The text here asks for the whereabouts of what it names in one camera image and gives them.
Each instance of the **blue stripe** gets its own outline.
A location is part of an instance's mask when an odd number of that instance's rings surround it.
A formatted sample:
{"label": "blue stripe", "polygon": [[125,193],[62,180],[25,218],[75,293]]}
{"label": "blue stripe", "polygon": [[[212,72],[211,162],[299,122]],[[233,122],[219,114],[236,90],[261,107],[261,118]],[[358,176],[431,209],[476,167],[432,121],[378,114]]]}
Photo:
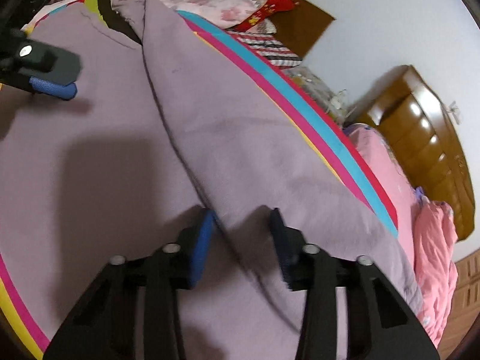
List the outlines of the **blue stripe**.
{"label": "blue stripe", "polygon": [[371,185],[370,181],[360,169],[349,150],[332,131],[330,126],[328,126],[327,123],[325,123],[325,121],[323,121],[323,119],[315,112],[315,110],[312,109],[312,107],[310,107],[310,105],[291,86],[289,86],[282,77],[275,73],[270,66],[263,62],[250,50],[246,49],[243,45],[234,40],[223,30],[194,13],[185,11],[177,11],[177,13],[213,35],[213,37],[234,51],[258,73],[262,74],[280,93],[282,93],[282,95],[298,112],[300,112],[300,114],[308,121],[308,123],[332,149],[334,154],[340,159],[344,167],[350,173],[353,180],[357,183],[358,187],[364,194],[378,219],[380,219],[380,221],[393,234],[393,236],[397,237],[398,231],[395,228],[392,218],[388,214],[385,205],[378,197],[378,194]]}

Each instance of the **silver screw head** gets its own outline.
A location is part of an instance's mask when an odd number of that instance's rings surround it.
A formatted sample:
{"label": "silver screw head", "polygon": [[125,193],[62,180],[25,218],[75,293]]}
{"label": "silver screw head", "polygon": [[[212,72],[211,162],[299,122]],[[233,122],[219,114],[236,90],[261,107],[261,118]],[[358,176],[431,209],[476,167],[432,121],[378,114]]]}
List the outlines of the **silver screw head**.
{"label": "silver screw head", "polygon": [[174,244],[174,243],[166,244],[166,245],[164,245],[162,250],[164,251],[164,253],[168,253],[168,254],[178,253],[180,251],[180,245],[179,244]]}
{"label": "silver screw head", "polygon": [[111,266],[121,266],[127,261],[125,256],[117,254],[116,256],[110,257],[109,264]]}
{"label": "silver screw head", "polygon": [[22,47],[22,49],[20,50],[20,52],[18,53],[19,56],[27,56],[29,55],[30,53],[32,52],[32,46],[30,46],[29,44],[25,47]]}
{"label": "silver screw head", "polygon": [[371,266],[374,264],[374,261],[370,257],[365,255],[358,256],[357,262],[363,266]]}
{"label": "silver screw head", "polygon": [[320,248],[315,244],[305,244],[303,245],[302,250],[307,254],[317,254],[320,251]]}

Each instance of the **checkered cloth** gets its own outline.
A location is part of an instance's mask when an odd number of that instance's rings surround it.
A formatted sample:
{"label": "checkered cloth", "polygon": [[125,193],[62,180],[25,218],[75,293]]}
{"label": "checkered cloth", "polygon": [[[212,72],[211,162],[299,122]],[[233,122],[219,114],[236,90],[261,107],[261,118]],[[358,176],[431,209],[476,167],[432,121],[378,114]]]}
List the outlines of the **checkered cloth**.
{"label": "checkered cloth", "polygon": [[302,62],[298,55],[275,39],[273,35],[237,31],[227,31],[227,33],[279,68],[293,68]]}

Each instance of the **red pillow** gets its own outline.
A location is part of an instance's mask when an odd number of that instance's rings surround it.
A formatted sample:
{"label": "red pillow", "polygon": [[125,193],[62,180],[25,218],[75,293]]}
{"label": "red pillow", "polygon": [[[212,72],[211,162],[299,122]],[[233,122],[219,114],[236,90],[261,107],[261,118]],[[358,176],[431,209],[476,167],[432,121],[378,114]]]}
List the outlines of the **red pillow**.
{"label": "red pillow", "polygon": [[290,11],[294,7],[295,3],[292,0],[267,0],[263,7],[251,14],[242,23],[236,25],[232,30],[245,32],[275,12]]}

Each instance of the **purple fabric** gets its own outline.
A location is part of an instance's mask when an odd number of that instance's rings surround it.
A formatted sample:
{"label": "purple fabric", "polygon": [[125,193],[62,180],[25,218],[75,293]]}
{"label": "purple fabric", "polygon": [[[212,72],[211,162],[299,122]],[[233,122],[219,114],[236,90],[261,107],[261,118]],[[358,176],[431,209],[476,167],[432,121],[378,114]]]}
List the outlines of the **purple fabric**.
{"label": "purple fabric", "polygon": [[255,83],[158,0],[114,4],[143,49],[82,4],[39,23],[34,38],[81,55],[78,96],[22,109],[0,146],[0,252],[47,336],[111,255],[151,253],[201,201],[226,238],[180,294],[189,359],[295,357],[304,294],[281,280],[266,206],[334,256],[372,256],[417,312],[397,240]]}

